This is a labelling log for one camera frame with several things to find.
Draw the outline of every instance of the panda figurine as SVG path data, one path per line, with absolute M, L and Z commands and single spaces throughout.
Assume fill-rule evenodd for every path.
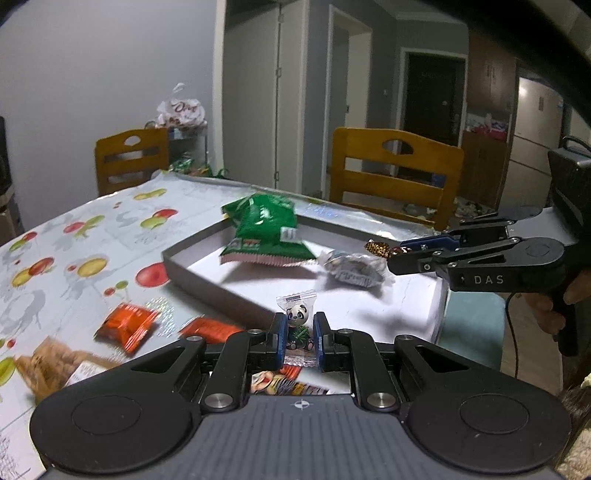
M 287 334 L 288 350 L 312 350 L 314 340 L 308 333 L 308 327 L 305 325 L 309 318 L 308 308 L 304 304 L 294 305 L 286 311 L 289 331 Z
M 287 309 L 287 323 L 290 327 L 299 327 L 308 321 L 308 308 L 304 304 Z

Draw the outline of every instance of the red candy packet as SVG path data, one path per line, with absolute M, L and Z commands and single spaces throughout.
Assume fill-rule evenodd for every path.
M 196 317 L 186 324 L 179 334 L 184 338 L 199 335 L 205 338 L 207 343 L 224 343 L 231 334 L 241 331 L 241 328 L 218 320 Z
M 157 316 L 158 312 L 153 310 L 121 303 L 109 314 L 95 336 L 114 340 L 130 355 L 139 347 Z

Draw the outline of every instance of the white wall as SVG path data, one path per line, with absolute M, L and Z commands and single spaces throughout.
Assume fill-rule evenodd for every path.
M 26 228 L 95 198 L 96 140 L 142 128 L 176 83 L 211 120 L 215 24 L 213 0 L 29 0 L 8 19 L 0 115 Z
M 574 108 L 570 108 L 566 115 L 566 134 L 579 137 L 581 140 L 591 143 L 591 129 L 577 111 Z

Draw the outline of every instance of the chair backrest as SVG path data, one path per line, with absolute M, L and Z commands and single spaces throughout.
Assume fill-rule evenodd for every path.
M 386 150 L 384 143 L 400 140 L 413 149 L 411 154 L 396 154 Z M 454 198 L 460 182 L 464 152 L 461 148 L 400 130 L 370 128 L 337 128 L 333 135 L 330 166 L 330 201 L 380 215 L 447 228 L 453 213 Z M 372 160 L 400 167 L 413 168 L 446 176 L 444 187 L 438 188 L 411 180 L 345 169 L 347 158 Z M 362 193 L 399 200 L 437 209 L 432 220 L 424 220 L 401 212 L 363 205 L 343 203 L 343 193 Z
M 155 170 L 168 170 L 168 131 L 129 130 L 101 138 L 96 142 L 95 163 L 100 196 L 140 185 Z

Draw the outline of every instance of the wooden cabinet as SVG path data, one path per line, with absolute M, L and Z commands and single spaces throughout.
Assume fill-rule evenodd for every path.
M 496 208 L 507 162 L 507 144 L 486 135 L 464 132 L 462 150 L 464 167 L 458 195 Z
M 470 32 L 467 101 L 469 106 L 511 112 L 515 94 L 515 57 Z

